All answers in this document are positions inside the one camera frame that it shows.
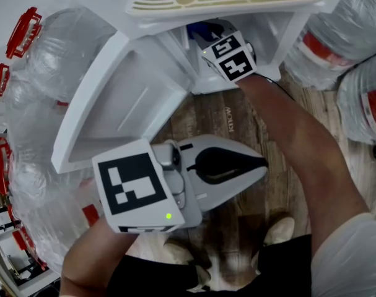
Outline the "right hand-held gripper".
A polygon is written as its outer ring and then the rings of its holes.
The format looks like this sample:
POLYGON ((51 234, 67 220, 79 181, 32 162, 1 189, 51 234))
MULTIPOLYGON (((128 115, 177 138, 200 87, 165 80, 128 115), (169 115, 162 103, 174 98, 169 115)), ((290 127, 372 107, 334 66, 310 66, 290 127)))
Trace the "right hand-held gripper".
POLYGON ((203 22, 206 30, 201 36, 201 57, 228 82, 239 80, 257 70, 255 50, 240 30, 226 20, 203 22))

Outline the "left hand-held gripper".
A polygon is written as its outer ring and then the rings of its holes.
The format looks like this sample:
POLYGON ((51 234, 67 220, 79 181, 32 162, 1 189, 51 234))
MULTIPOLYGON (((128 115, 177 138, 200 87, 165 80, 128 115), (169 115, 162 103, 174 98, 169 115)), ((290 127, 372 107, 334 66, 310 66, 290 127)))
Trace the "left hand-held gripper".
POLYGON ((154 145, 135 140, 92 164, 106 221, 117 233, 194 228, 268 172, 258 152, 210 134, 154 145))

